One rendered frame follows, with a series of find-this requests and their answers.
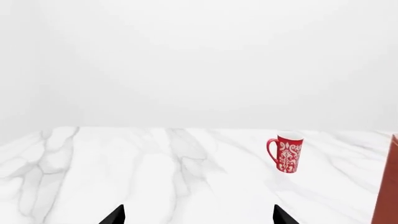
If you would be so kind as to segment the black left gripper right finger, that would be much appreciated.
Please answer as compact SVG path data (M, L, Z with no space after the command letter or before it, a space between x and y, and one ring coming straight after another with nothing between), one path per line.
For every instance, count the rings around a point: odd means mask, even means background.
M274 205L273 222L274 224L300 224L278 205Z

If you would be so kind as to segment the red white patterned mug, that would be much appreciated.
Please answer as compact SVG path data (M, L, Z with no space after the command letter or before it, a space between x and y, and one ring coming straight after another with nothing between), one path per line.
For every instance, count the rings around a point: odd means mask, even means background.
M275 139L269 139L266 149L276 169L283 173L296 173L304 138L291 131L280 131ZM271 144L276 145L276 156L271 153Z

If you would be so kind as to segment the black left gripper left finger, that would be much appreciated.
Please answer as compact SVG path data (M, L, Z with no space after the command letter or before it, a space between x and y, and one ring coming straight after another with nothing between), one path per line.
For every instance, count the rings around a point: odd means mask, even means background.
M98 224L124 224L125 218L124 205L120 205Z

